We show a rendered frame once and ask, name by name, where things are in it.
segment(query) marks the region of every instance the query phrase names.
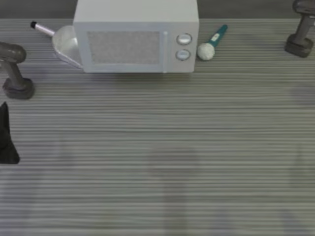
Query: black handle tip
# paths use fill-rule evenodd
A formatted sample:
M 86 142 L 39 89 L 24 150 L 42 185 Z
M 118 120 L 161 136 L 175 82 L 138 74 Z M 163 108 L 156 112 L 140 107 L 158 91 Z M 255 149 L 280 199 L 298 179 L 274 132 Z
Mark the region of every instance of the black handle tip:
M 37 24 L 37 22 L 36 22 L 36 21 L 32 21 L 32 22 L 31 22 L 31 28 L 33 28 L 33 29 L 34 29 L 34 28 L 36 27 L 36 24 Z

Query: teal microphone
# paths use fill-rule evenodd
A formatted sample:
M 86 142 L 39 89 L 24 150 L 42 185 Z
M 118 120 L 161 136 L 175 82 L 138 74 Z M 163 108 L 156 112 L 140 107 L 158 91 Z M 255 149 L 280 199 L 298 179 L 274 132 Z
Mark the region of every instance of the teal microphone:
M 223 25 L 207 43 L 203 43 L 198 47 L 197 54 L 200 59 L 211 60 L 215 56 L 216 54 L 215 48 L 223 39 L 227 29 L 228 26 Z

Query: microwave window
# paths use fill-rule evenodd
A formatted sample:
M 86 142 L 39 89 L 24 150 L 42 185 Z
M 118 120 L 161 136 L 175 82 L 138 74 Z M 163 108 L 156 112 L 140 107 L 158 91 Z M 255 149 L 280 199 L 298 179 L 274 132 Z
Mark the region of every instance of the microwave window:
M 160 32 L 88 32 L 94 64 L 159 64 Z

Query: gray wall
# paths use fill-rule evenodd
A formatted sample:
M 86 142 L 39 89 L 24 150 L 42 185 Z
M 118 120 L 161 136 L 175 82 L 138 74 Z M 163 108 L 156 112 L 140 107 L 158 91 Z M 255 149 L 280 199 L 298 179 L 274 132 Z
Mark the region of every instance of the gray wall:
M 0 0 L 0 18 L 72 18 L 77 0 Z M 201 18 L 297 18 L 293 0 L 198 0 Z

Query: dumbbell handle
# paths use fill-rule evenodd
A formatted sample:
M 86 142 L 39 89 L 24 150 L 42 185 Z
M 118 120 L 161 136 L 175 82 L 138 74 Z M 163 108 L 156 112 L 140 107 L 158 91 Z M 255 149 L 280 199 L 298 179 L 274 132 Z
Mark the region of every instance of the dumbbell handle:
M 22 77 L 20 69 L 16 63 L 0 60 L 1 65 L 7 71 L 12 85 L 16 90 L 25 88 L 25 79 Z
M 306 38 L 310 28 L 314 25 L 315 18 L 311 18 L 306 15 L 302 15 L 299 27 L 295 33 L 294 43 L 303 44 L 304 39 Z

